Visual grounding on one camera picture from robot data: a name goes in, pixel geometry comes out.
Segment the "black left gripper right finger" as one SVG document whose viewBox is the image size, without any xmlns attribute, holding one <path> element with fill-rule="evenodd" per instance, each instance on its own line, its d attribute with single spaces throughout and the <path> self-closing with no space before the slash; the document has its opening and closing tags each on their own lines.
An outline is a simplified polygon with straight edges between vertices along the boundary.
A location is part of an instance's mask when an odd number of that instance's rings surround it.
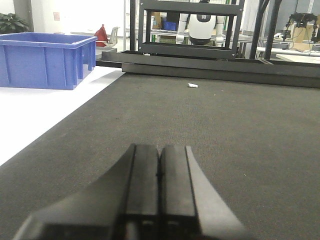
<svg viewBox="0 0 320 240">
<path fill-rule="evenodd" d="M 211 185 L 189 146 L 165 146 L 158 173 L 163 240 L 247 238 L 247 229 Z"/>
</svg>

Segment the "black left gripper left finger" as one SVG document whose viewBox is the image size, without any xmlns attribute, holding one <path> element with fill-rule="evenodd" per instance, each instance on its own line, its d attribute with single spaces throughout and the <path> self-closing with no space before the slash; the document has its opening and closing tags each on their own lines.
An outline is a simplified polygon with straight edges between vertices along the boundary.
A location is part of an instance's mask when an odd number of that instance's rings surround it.
<svg viewBox="0 0 320 240">
<path fill-rule="evenodd" d="M 31 213 L 16 240 L 155 240 L 159 231 L 159 153 L 131 144 L 84 189 Z"/>
</svg>

